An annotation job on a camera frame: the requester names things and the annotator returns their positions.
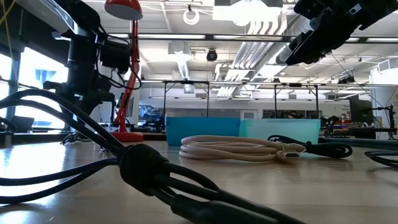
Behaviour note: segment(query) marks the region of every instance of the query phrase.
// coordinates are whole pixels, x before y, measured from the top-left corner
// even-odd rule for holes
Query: security camera
[[[214,62],[217,60],[217,53],[215,49],[210,49],[209,52],[207,53],[207,61],[208,62]]]

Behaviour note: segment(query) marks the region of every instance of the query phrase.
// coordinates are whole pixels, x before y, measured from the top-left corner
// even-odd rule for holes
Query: table surface
[[[222,189],[274,208],[306,223],[397,223],[398,172],[368,159],[355,148],[348,159],[304,157],[286,163],[195,161],[180,158],[178,147],[146,142],[170,161],[201,172]],[[0,149],[0,177],[44,175],[111,157],[90,142],[59,142]],[[0,187],[20,195],[56,185]],[[154,197],[125,184],[117,167],[33,202],[0,205],[0,223],[189,223]]]

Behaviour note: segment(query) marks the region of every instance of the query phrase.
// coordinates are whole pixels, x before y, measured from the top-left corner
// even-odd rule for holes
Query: blue plastic box
[[[239,136],[239,118],[166,118],[169,146],[181,146],[185,137],[196,135]]]
[[[239,136],[267,140],[276,134],[317,144],[320,128],[319,119],[245,119],[241,121]]]

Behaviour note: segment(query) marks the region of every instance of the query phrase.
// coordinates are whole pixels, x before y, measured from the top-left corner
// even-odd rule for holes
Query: white cable
[[[299,144],[285,144],[253,138],[229,136],[191,136],[181,140],[181,157],[189,159],[235,159],[267,162],[275,158],[298,157],[305,150]]]
[[[195,17],[193,19],[188,19],[188,13],[189,10],[186,9],[186,11],[184,12],[184,14],[182,15],[184,22],[188,25],[195,25],[199,22],[200,16],[199,16],[199,12],[196,9],[193,9],[192,12],[195,13]]]

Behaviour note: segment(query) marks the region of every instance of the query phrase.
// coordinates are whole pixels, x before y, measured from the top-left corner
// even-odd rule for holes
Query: red object
[[[144,141],[144,135],[142,133],[111,133],[119,142],[142,142]]]
[[[119,19],[138,21],[142,19],[142,9],[138,0],[106,0],[105,11]]]
[[[131,71],[126,90],[124,91],[120,108],[114,122],[119,125],[119,132],[111,133],[117,140],[121,142],[140,142],[144,140],[142,133],[128,133],[126,128],[126,112],[129,108],[129,100],[132,89],[136,85],[136,75],[139,73],[139,50],[138,50],[138,21],[131,22],[131,65],[134,71]]]

